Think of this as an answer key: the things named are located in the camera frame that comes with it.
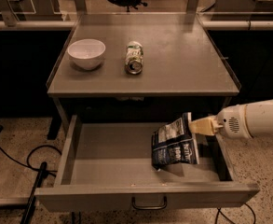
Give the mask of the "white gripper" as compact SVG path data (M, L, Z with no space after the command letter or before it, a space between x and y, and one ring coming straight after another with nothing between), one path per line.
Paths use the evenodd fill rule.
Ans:
M224 108L218 113L217 120L215 116L196 119L189 123L189 130L208 136L214 136L219 131L220 135L231 139L252 137L246 123L246 105Z

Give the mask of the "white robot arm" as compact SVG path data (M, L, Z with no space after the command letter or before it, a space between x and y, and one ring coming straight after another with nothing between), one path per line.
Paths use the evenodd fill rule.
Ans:
M231 139L273 136L273 99L232 105L215 116L190 121L191 133L220 134Z

